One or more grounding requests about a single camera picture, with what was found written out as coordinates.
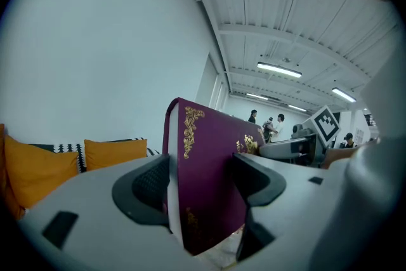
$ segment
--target ceiling light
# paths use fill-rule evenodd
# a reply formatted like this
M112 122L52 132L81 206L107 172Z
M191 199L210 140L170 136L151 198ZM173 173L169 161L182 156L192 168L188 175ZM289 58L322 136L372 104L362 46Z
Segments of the ceiling light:
M302 112L307 112L307 110L305 110L305 109L301 109L300 107L297 107L297 106L293 106L293 105L288 105L289 107L292 107L293 109L296 109L296 110L299 110L299 111L302 111Z
M264 97L264 96L254 95L254 94L250 94L250 93L247 93L247 95L252 96L252 97L256 97L256 98L260 98L262 100L268 100L267 97Z
M287 75L290 75L290 76L296 77L296 78L299 78L300 76L302 76L301 72L297 72L297 71L294 71L294 70L291 70L291 69L278 67L276 65L270 65L269 63L258 62L257 67L262 68L262 69L266 69L266 70L272 70L272 71L275 71L275 72L280 72L281 74L287 74Z
M344 97L347 101L350 101L351 103L354 103L357 101L355 98L351 97L349 94L344 93L342 90L340 90L336 87L333 88L331 91L337 95L340 95L341 97Z

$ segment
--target yellow pillow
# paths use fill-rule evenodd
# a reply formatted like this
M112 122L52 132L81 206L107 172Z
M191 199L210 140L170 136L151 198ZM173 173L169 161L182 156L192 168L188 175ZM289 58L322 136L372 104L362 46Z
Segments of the yellow pillow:
M6 168L19 205L31 208L69 178L77 175L77 152L53 152L7 136Z
M0 184L1 184L1 198L8 208L8 211L15 219L20 219L24 215L24 209L20 207L15 199L13 190L10 187L6 170L6 159L4 156L4 125L0 124Z
M147 140L128 142L92 142L84 141L86 167L88 171L104 168L122 162L147 156Z

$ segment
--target gold ornate decoration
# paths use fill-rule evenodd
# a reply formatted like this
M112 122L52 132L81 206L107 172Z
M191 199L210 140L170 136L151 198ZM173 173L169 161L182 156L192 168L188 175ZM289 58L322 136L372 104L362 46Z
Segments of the gold ornate decoration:
M196 216L190 212L190 207L186 208L186 215L188 217L188 234L194 240L201 240L202 232L199 229L199 221Z
M192 145L195 143L195 133L193 132L196 130L195 121L200 118L204 117L204 112L202 110L196 110L189 106L185 107L186 110L186 119L185 119L185 126L186 129L183 132L185 138L183 139L183 143L185 144L185 153L183 157L188 159L189 151L192 149Z
M258 142L254 141L254 138L252 136L245 136L244 140L246 142L246 147L247 147L247 152L248 154L256 154L257 149L258 149Z
M242 152L244 152L244 145L242 143L240 143L240 140L236 142L237 144L237 152L239 154L241 154Z

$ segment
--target gray surface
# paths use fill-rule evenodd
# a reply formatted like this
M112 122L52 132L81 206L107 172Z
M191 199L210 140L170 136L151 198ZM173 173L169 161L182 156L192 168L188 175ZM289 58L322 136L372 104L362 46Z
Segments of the gray surface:
M239 263L235 270L311 270L313 250L339 202L348 160L342 159L324 170L246 155L281 173L287 187L269 206L252 210L254 220L278 234L277 238L254 258ZM324 178L322 185L303 184L313 176Z
M333 173L336 175L333 170L292 165L251 155L250 158L280 173L286 179L286 189L271 204L252 208L254 221L262 224L276 237L289 231L293 224L301 222L314 198L319 193L324 193L326 187L331 187L325 179ZM309 182L314 176L324 179L321 185Z
M277 201L255 208L254 220L282 235L234 270L348 268L396 205L406 174L405 144L405 138L382 140L379 145L360 148L351 159L331 164L325 173L321 171L324 181L320 190L302 197L307 205L296 211L289 224L280 223L292 208L289 200L279 203L278 209ZM300 182L296 173L283 171L281 163L248 156L289 177L288 186L295 178Z
M114 182L153 159L137 159L70 179L30 210L20 222L23 231L43 254L66 258L64 263L74 269L83 264L97 270L203 270L166 228L136 224L112 200ZM79 215L62 249L63 256L41 235L59 211Z
M297 138L285 140L282 142L267 143L259 148L259 154L262 157L270 159L290 159L299 157L298 152L291 151L292 143L305 142L306 138Z

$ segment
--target book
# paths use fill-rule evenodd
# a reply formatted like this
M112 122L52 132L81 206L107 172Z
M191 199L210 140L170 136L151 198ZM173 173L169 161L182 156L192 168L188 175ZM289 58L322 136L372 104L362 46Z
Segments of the book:
M256 124L182 98L169 105L162 149L170 155L169 227L192 255L244 224L246 205L228 164L233 153L258 154L264 143Z

